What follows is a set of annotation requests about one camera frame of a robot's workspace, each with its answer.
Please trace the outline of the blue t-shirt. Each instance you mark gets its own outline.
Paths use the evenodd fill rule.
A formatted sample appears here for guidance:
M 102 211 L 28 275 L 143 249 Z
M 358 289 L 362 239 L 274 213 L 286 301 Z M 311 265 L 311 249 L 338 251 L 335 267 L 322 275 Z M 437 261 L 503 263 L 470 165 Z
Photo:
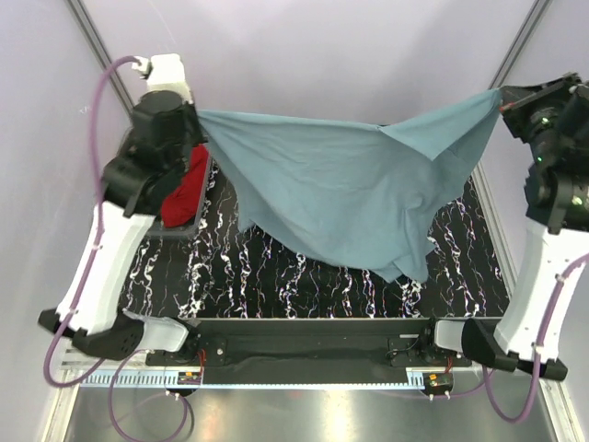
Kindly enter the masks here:
M 389 282 L 424 282 L 433 219 L 462 194 L 500 101 L 489 89 L 390 125 L 220 110 L 200 121 L 236 191 L 240 230 Z

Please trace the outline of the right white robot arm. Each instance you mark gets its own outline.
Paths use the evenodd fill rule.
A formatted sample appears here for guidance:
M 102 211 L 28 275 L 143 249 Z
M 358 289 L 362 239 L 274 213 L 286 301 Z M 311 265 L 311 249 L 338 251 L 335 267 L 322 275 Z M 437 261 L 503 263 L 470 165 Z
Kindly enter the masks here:
M 454 353 L 488 368 L 563 381 L 560 331 L 588 260 L 588 84 L 567 73 L 501 92 L 504 123 L 533 156 L 514 292 L 495 326 L 474 318 L 433 321 L 418 354 L 433 366 Z

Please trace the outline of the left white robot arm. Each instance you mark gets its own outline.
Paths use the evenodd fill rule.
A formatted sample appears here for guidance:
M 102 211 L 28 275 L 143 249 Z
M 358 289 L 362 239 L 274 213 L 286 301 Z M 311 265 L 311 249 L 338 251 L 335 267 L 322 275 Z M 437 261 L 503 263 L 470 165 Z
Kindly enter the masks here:
M 43 329 L 100 359 L 121 361 L 137 350 L 165 351 L 181 365 L 197 357 L 199 343 L 188 323 L 128 312 L 119 296 L 144 236 L 203 140 L 190 96 L 156 90 L 140 98 L 123 150 L 103 169 L 102 201 L 74 280 L 56 308 L 40 313 Z

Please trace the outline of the red t-shirt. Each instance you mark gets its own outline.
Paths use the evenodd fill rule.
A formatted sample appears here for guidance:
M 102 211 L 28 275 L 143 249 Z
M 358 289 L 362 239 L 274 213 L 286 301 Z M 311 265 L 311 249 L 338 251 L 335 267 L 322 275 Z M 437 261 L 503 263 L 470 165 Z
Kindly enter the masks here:
M 202 188 L 208 177 L 208 162 L 209 153 L 205 145 L 195 146 L 191 151 L 188 172 L 179 187 L 162 203 L 161 219 L 165 228 L 182 227 L 197 215 Z

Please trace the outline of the clear plastic bin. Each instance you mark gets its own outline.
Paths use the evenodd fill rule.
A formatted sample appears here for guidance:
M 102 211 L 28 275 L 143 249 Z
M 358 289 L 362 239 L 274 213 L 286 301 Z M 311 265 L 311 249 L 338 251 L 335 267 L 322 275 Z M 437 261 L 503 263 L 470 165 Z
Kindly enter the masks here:
M 203 143 L 186 139 L 153 145 L 131 130 L 105 177 L 105 197 L 131 215 L 152 215 L 148 234 L 179 237 L 195 230 L 201 216 L 211 156 Z

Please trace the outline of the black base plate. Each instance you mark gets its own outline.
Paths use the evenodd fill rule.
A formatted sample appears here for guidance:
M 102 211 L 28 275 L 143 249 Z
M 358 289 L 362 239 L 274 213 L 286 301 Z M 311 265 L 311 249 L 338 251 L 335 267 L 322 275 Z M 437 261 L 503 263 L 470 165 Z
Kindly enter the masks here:
M 183 355 L 156 351 L 149 366 L 201 368 L 232 388 L 390 388 L 408 368 L 445 371 L 468 361 L 427 348 L 427 319 L 199 320 Z

